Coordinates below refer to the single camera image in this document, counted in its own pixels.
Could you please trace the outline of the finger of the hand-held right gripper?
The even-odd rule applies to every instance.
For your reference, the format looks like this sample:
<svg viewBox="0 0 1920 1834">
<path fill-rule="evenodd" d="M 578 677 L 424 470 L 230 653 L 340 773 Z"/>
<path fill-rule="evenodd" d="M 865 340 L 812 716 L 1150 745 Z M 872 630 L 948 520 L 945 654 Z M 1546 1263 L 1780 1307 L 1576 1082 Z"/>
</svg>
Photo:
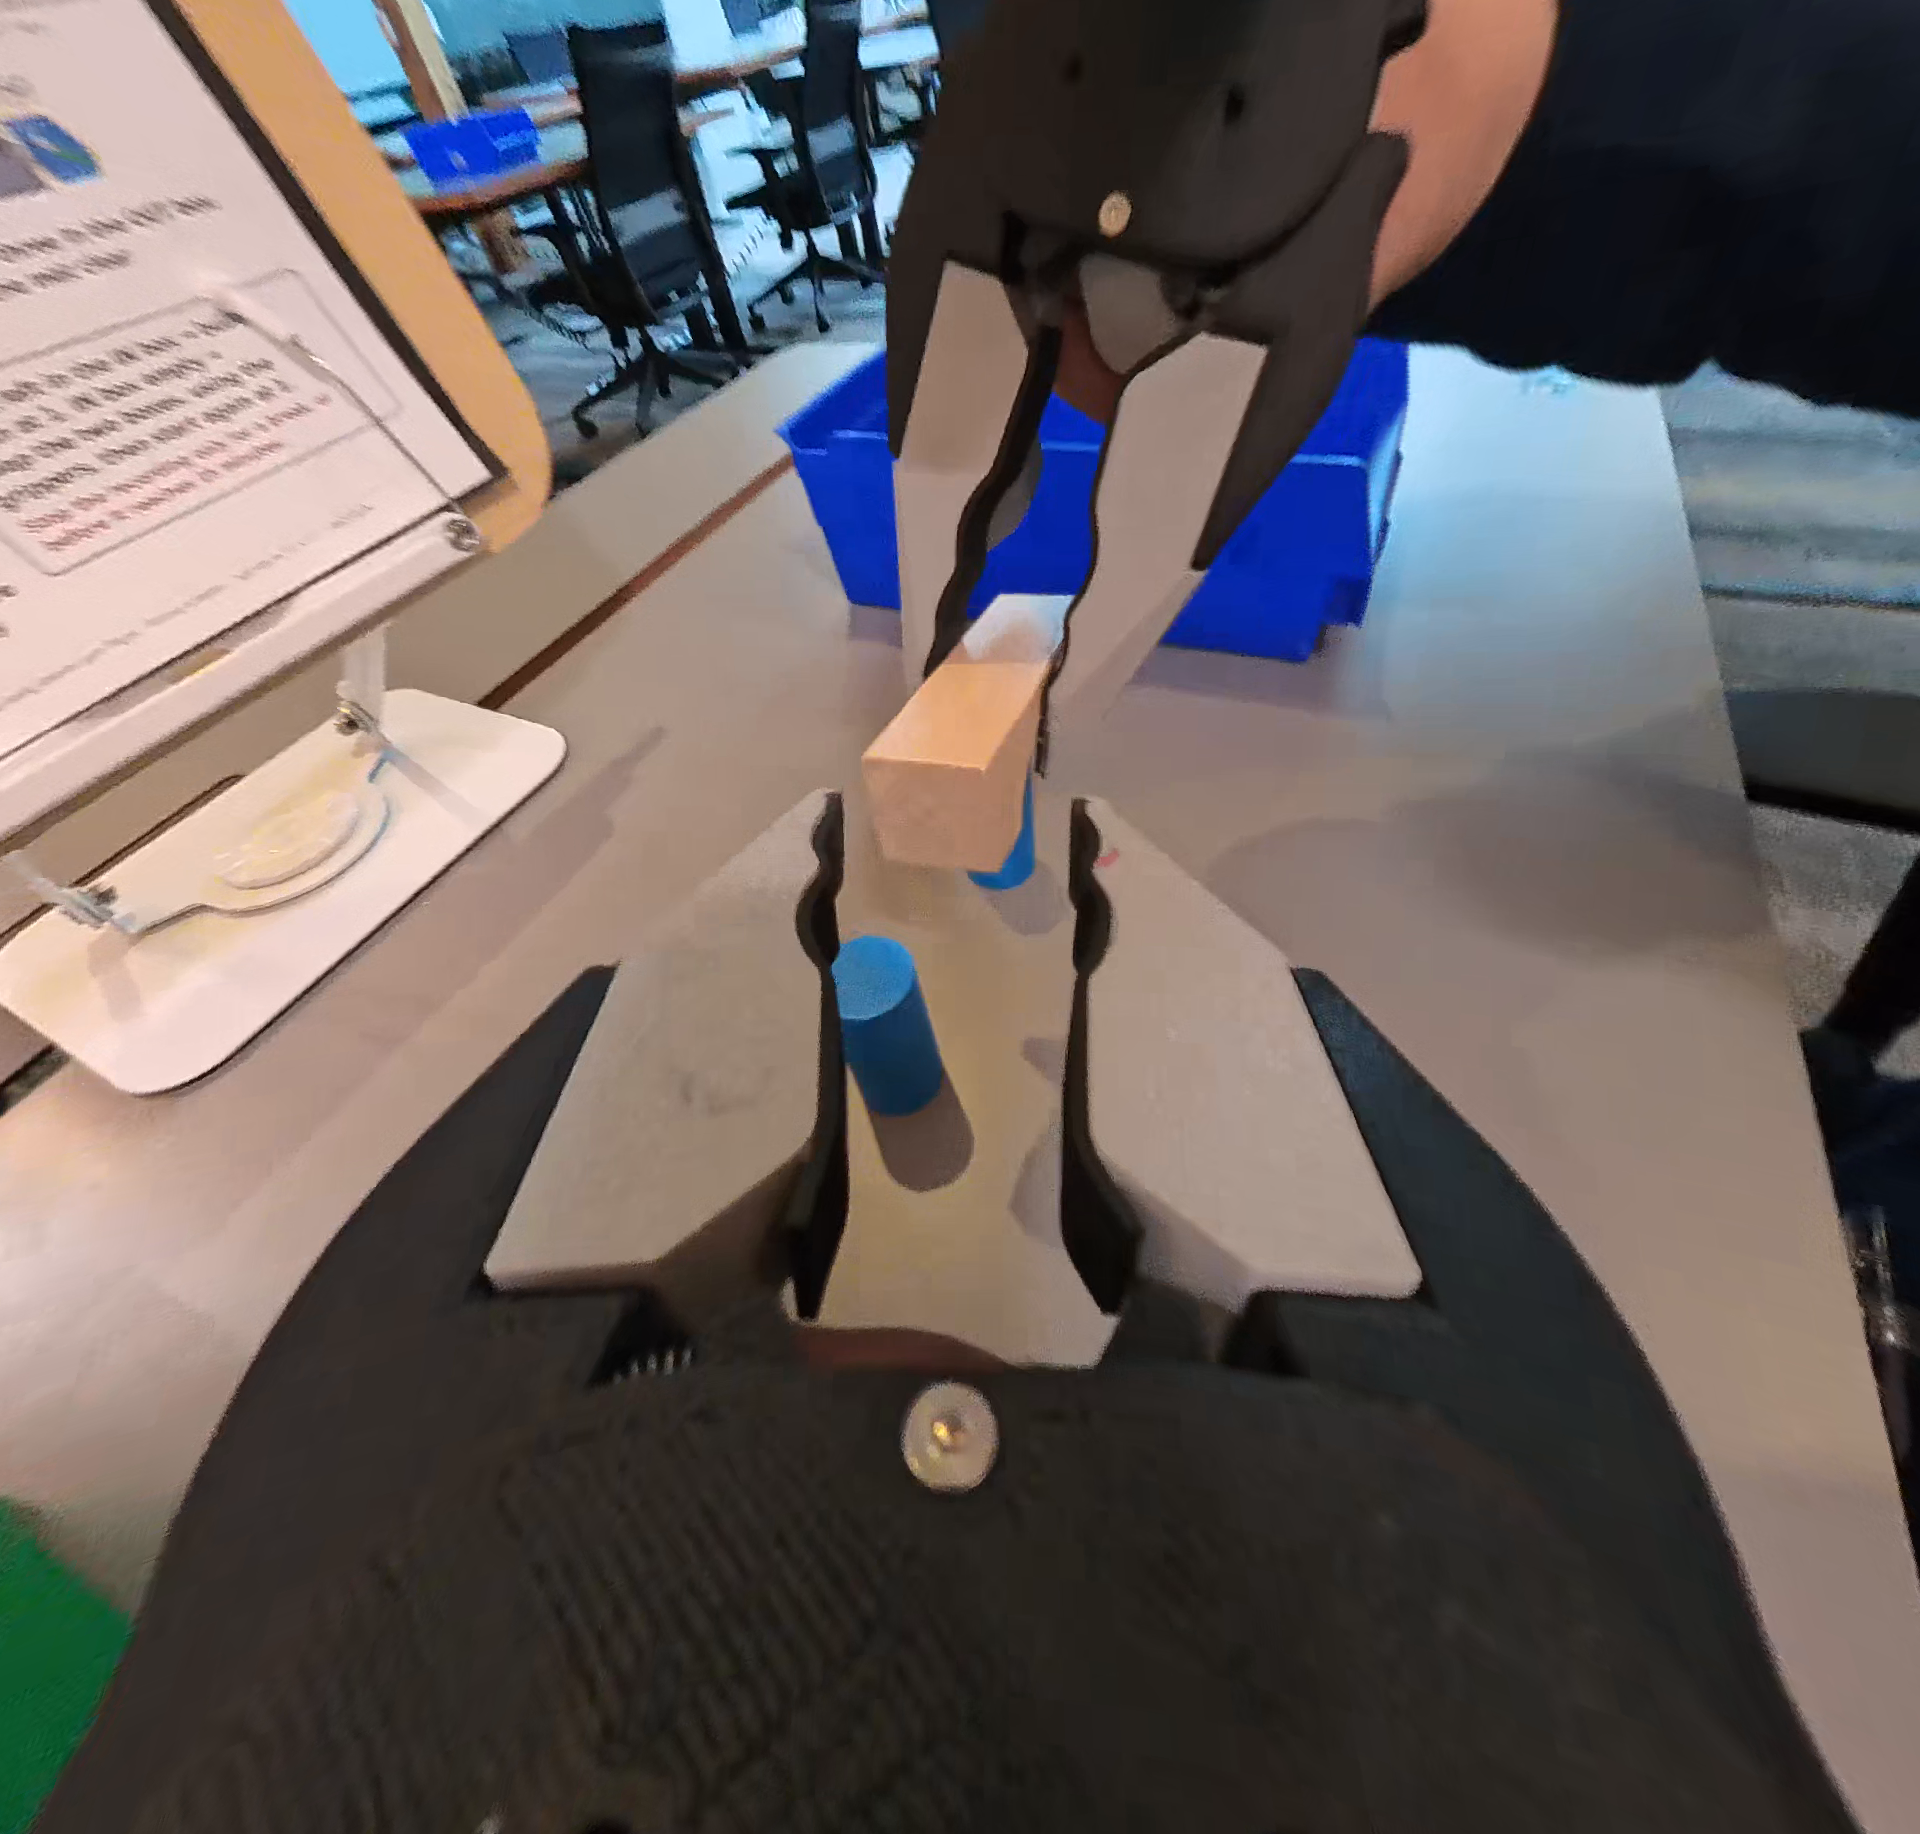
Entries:
<svg viewBox="0 0 1920 1834">
<path fill-rule="evenodd" d="M 970 628 L 990 554 L 1040 483 L 1040 433 L 1062 363 L 1056 307 L 1024 330 L 1005 285 L 962 262 L 938 277 L 893 457 L 902 671 L 910 691 Z"/>
<path fill-rule="evenodd" d="M 1193 560 L 1265 360 L 1261 344 L 1201 332 L 1123 383 L 1090 503 L 1087 574 L 1043 694 L 1040 775 L 1108 713 L 1195 592 Z"/>
</svg>

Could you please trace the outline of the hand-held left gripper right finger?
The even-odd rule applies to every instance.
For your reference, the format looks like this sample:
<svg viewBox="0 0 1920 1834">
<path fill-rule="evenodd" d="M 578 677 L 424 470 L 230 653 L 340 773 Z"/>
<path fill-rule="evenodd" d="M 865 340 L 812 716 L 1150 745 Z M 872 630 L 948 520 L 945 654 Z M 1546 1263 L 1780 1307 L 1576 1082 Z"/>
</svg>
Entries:
<svg viewBox="0 0 1920 1834">
<path fill-rule="evenodd" d="M 1100 799 L 1070 808 L 1068 900 L 1062 1245 L 1095 1307 L 1414 1297 L 1287 958 Z"/>
</svg>

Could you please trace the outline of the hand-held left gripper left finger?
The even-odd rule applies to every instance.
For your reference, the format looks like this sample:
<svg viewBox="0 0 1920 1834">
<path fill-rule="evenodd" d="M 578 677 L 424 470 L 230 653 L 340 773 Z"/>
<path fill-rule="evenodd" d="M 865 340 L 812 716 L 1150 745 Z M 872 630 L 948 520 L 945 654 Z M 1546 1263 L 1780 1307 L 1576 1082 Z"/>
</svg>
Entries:
<svg viewBox="0 0 1920 1834">
<path fill-rule="evenodd" d="M 810 791 L 615 969 L 484 1265 L 502 1295 L 820 1309 L 850 1207 L 832 964 L 846 808 Z"/>
</svg>

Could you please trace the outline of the blue plastic bin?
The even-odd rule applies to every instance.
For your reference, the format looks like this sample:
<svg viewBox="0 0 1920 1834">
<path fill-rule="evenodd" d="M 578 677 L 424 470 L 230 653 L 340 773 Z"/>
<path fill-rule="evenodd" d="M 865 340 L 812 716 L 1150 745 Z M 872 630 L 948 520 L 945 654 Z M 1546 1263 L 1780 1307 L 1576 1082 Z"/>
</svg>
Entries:
<svg viewBox="0 0 1920 1834">
<path fill-rule="evenodd" d="M 1410 351 L 1363 338 L 1321 419 L 1217 553 L 1166 646 L 1305 662 L 1332 626 L 1363 621 L 1401 467 Z M 853 366 L 778 426 L 844 596 L 900 606 L 886 360 Z M 1042 470 L 1018 530 L 985 563 L 970 610 L 1004 592 L 1062 596 L 1092 557 L 1102 426 L 1049 399 Z"/>
</svg>

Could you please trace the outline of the natural wooden plank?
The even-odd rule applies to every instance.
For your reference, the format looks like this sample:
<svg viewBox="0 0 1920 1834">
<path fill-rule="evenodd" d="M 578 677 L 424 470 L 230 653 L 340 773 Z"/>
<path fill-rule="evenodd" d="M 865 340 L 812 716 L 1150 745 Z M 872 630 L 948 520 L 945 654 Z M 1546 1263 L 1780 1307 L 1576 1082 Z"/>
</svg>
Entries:
<svg viewBox="0 0 1920 1834">
<path fill-rule="evenodd" d="M 994 875 L 1014 855 L 1068 604 L 994 598 L 867 745 L 862 785 L 888 860 Z"/>
</svg>

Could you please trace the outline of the green plastic bin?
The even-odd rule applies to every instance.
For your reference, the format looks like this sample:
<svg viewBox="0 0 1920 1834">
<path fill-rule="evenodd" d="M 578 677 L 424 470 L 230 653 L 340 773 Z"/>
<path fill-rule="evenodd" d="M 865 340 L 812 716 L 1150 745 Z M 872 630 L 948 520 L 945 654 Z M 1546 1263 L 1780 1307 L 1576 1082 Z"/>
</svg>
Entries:
<svg viewBox="0 0 1920 1834">
<path fill-rule="evenodd" d="M 2 1502 L 2 1830 L 34 1829 L 125 1650 L 127 1618 Z"/>
</svg>

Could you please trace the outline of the small blue bins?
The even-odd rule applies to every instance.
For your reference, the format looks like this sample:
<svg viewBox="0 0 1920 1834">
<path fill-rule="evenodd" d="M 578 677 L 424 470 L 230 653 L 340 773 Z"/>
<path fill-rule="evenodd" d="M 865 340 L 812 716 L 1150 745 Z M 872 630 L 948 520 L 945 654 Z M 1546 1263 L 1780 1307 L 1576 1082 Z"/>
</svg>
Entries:
<svg viewBox="0 0 1920 1834">
<path fill-rule="evenodd" d="M 401 132 L 429 191 L 463 191 L 539 163 L 539 129 L 523 109 L 418 121 Z"/>
</svg>

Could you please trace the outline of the printed instruction sheet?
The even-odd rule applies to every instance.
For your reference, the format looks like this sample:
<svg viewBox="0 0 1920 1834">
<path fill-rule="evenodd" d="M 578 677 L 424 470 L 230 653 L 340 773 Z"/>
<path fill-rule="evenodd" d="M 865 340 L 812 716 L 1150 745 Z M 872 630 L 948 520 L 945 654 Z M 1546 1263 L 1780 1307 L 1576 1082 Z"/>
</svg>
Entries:
<svg viewBox="0 0 1920 1834">
<path fill-rule="evenodd" d="M 498 472 L 174 0 L 2 0 L 12 757 Z"/>
</svg>

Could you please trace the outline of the wooden post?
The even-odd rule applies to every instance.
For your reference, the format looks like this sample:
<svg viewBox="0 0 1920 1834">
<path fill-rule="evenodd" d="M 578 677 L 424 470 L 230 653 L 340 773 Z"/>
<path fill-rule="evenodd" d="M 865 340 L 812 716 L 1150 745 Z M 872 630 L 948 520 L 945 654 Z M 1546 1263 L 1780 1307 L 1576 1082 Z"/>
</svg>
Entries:
<svg viewBox="0 0 1920 1834">
<path fill-rule="evenodd" d="M 468 101 L 424 0 L 371 0 L 412 103 L 425 123 L 463 119 Z"/>
</svg>

